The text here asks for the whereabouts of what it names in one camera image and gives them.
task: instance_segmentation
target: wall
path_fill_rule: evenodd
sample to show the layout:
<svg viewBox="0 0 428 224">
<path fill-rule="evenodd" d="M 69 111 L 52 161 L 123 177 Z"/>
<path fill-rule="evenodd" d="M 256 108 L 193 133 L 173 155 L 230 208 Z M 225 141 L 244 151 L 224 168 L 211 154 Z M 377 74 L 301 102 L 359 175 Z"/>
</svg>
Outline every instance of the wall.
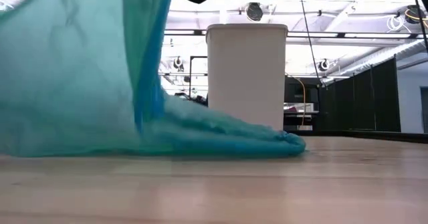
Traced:
<svg viewBox="0 0 428 224">
<path fill-rule="evenodd" d="M 401 132 L 423 133 L 421 87 L 428 87 L 428 62 L 399 70 L 397 77 Z"/>
</svg>

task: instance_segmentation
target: cable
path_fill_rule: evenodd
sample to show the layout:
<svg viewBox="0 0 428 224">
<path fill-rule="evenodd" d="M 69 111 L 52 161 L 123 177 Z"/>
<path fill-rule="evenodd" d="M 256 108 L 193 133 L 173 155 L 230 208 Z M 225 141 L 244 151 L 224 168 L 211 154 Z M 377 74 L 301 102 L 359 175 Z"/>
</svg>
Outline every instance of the cable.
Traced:
<svg viewBox="0 0 428 224">
<path fill-rule="evenodd" d="M 423 34 L 423 41 L 425 42 L 425 49 L 427 50 L 427 53 L 428 53 L 428 40 L 427 40 L 427 33 L 425 32 L 425 28 L 423 27 L 424 25 L 425 25 L 425 27 L 427 26 L 427 24 L 423 21 L 423 18 L 422 18 L 422 10 L 421 10 L 421 8 L 420 8 L 420 6 L 419 6 L 419 1 L 418 0 L 415 0 L 415 2 L 416 2 L 416 7 L 417 7 L 417 13 L 418 13 L 418 16 L 419 16 L 419 21 L 420 21 L 420 23 L 421 23 L 421 29 L 422 29 L 422 34 Z"/>
<path fill-rule="evenodd" d="M 409 33 L 411 33 L 410 29 L 406 25 L 404 25 L 404 23 L 405 23 L 405 20 L 402 17 L 397 17 L 397 16 L 390 17 L 387 21 L 387 27 L 389 28 L 389 31 L 387 31 L 387 33 L 389 33 L 390 31 L 398 31 L 402 27 L 404 27 L 405 29 L 407 29 Z"/>
<path fill-rule="evenodd" d="M 426 20 L 428 20 L 428 18 L 413 17 L 413 16 L 409 15 L 409 12 L 410 12 L 410 9 L 406 10 L 406 12 L 404 12 L 404 14 L 411 19 L 422 21 L 423 25 L 425 25 L 425 27 L 428 28 L 428 24 L 427 24 L 427 22 L 425 22 Z"/>
<path fill-rule="evenodd" d="M 318 75 L 318 70 L 316 69 L 316 62 L 315 62 L 315 56 L 314 56 L 314 48 L 312 47 L 312 41 L 310 40 L 310 34 L 309 34 L 309 27 L 308 27 L 308 20 L 306 19 L 306 12 L 305 12 L 305 6 L 303 4 L 303 0 L 300 0 L 302 2 L 302 10 L 303 10 L 303 17 L 305 19 L 305 25 L 306 25 L 306 33 L 308 33 L 308 39 L 309 39 L 309 46 L 310 46 L 310 52 L 312 54 L 312 60 L 314 61 L 314 67 L 315 67 L 315 73 L 316 78 L 320 82 L 321 85 L 323 85 L 320 76 Z"/>
<path fill-rule="evenodd" d="M 305 121 L 305 115 L 306 115 L 306 89 L 305 89 L 305 85 L 304 85 L 304 84 L 303 84 L 303 82 L 302 82 L 301 80 L 299 80 L 298 78 L 293 77 L 293 76 L 288 75 L 288 74 L 287 74 L 287 76 L 289 76 L 289 77 L 291 77 L 291 78 L 293 78 L 293 79 L 295 79 L 295 80 L 299 81 L 299 83 L 300 83 L 300 84 L 302 85 L 302 87 L 303 87 L 303 117 L 302 117 L 302 124 L 300 125 L 300 126 L 303 126 L 303 125 L 304 125 L 304 121 Z"/>
</svg>

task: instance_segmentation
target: ductwork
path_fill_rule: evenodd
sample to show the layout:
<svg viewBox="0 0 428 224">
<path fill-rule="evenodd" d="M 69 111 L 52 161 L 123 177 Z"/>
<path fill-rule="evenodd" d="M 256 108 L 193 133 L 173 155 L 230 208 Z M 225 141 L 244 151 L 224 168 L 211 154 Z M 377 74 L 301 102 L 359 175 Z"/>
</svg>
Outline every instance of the ductwork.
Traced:
<svg viewBox="0 0 428 224">
<path fill-rule="evenodd" d="M 362 72 L 370 68 L 370 66 L 375 66 L 381 64 L 389 59 L 392 59 L 395 55 L 397 61 L 404 58 L 410 57 L 416 53 L 425 51 L 425 44 L 423 39 L 418 39 L 412 41 L 411 43 L 405 43 L 397 47 L 387 47 L 381 49 L 369 56 L 366 56 L 345 68 L 342 68 L 340 71 L 335 71 L 328 73 L 328 75 L 345 75 L 350 76 L 355 72 Z"/>
</svg>

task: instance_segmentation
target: white ceiling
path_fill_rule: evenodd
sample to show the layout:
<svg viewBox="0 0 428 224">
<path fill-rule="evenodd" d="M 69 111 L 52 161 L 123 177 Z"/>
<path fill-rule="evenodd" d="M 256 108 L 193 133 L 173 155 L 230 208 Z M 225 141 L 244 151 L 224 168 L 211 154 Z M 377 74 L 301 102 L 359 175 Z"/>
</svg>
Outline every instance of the white ceiling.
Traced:
<svg viewBox="0 0 428 224">
<path fill-rule="evenodd" d="M 8 0 L 15 4 L 19 0 Z M 306 31 L 302 4 L 300 0 L 207 0 L 198 5 L 187 0 L 172 0 L 167 29 L 206 29 L 214 23 L 248 23 L 245 7 L 249 2 L 259 2 L 264 11 L 262 23 L 282 23 L 292 31 Z M 343 31 L 343 32 L 402 32 L 408 30 L 420 33 L 420 25 L 405 23 L 396 31 L 390 31 L 387 21 L 397 11 L 406 10 L 415 0 L 304 0 L 310 31 Z M 349 46 L 347 40 L 339 39 L 334 45 L 321 45 L 314 42 L 316 61 L 328 59 L 331 62 L 354 62 L 374 50 L 379 40 L 373 40 L 372 46 Z M 163 63 L 174 71 L 171 66 L 173 58 L 182 56 L 185 65 L 191 55 L 206 55 L 207 46 L 204 37 L 165 36 L 163 47 Z M 297 74 L 313 74 L 314 66 L 310 47 L 303 45 L 286 46 L 286 71 Z"/>
</svg>

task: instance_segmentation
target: desk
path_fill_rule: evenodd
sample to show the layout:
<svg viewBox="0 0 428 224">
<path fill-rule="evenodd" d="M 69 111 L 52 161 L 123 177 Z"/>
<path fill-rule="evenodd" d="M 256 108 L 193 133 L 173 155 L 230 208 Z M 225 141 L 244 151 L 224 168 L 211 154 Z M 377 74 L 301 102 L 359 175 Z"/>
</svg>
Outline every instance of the desk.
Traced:
<svg viewBox="0 0 428 224">
<path fill-rule="evenodd" d="M 306 140 L 275 160 L 0 157 L 0 223 L 426 223 L 427 144 Z"/>
</svg>

